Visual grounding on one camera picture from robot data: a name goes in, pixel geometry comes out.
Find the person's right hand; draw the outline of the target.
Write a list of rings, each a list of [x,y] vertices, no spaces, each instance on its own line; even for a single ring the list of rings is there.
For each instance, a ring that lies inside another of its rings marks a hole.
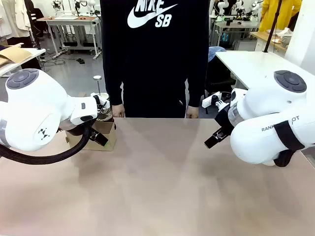
[[[112,114],[115,118],[124,118],[125,117],[125,108],[123,104],[112,105]]]

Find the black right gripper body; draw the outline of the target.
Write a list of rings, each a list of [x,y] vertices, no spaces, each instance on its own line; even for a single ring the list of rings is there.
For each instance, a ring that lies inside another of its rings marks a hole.
[[[220,125],[219,131],[223,134],[231,134],[232,130],[234,129],[234,126],[231,124],[228,118],[229,109],[230,106],[225,106],[215,117],[215,121]]]

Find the person's left hand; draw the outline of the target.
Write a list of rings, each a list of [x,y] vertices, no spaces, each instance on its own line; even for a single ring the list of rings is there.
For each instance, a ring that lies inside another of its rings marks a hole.
[[[199,118],[199,108],[188,106],[186,111],[186,118]]]

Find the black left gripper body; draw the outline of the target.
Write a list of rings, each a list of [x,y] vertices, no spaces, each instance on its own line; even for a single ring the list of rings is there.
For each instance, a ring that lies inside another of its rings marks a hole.
[[[85,123],[75,125],[70,120],[63,120],[59,124],[59,130],[66,131],[70,133],[71,135],[83,135],[85,132]]]

